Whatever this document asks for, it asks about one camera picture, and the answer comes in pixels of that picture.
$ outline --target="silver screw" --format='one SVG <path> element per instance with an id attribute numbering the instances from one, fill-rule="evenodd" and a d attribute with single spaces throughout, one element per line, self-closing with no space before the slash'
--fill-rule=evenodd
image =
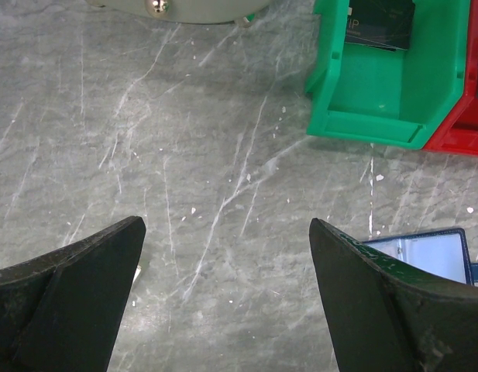
<path id="1" fill-rule="evenodd" d="M 160 18 L 169 8 L 168 0 L 146 0 L 146 11 L 154 18 Z"/>

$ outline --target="green bin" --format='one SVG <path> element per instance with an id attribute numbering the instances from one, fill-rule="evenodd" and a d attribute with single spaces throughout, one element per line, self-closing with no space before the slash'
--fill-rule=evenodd
<path id="1" fill-rule="evenodd" d="M 470 0 L 415 0 L 409 50 L 344 43 L 349 0 L 317 0 L 308 134 L 421 149 L 463 95 Z"/>

